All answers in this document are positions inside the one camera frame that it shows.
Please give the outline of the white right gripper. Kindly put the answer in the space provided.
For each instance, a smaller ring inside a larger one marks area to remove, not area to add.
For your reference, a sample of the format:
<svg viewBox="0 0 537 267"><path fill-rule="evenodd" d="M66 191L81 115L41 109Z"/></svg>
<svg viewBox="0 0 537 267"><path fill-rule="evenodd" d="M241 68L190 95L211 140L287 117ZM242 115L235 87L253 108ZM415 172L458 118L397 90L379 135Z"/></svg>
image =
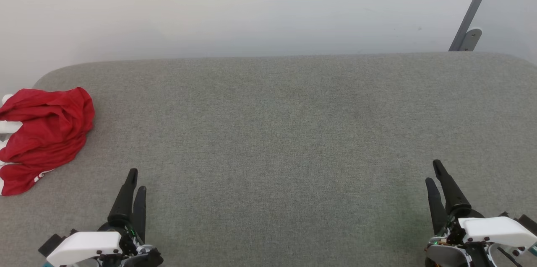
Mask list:
<svg viewBox="0 0 537 267"><path fill-rule="evenodd" d="M441 160L433 160L432 165L443 189L446 206L443 206L435 181L426 178L435 233L425 247L426 267L496 267L494 251L499 251L519 267L518 257L527 253L536 256L535 221L525 214L510 218L506 212L498 217L476 217L475 211L471 214L471 204Z"/></svg>

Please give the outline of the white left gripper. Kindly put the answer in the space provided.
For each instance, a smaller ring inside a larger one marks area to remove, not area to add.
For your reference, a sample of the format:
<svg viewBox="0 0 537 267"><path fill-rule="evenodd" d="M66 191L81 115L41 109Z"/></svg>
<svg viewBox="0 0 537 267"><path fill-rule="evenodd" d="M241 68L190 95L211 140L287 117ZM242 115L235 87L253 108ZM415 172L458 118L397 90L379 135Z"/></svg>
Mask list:
<svg viewBox="0 0 537 267"><path fill-rule="evenodd" d="M130 169L108 215L97 231L71 230L44 243L46 267L161 267L161 252L146 244L146 187L133 202L138 170ZM133 224L130 221L133 212Z"/></svg>

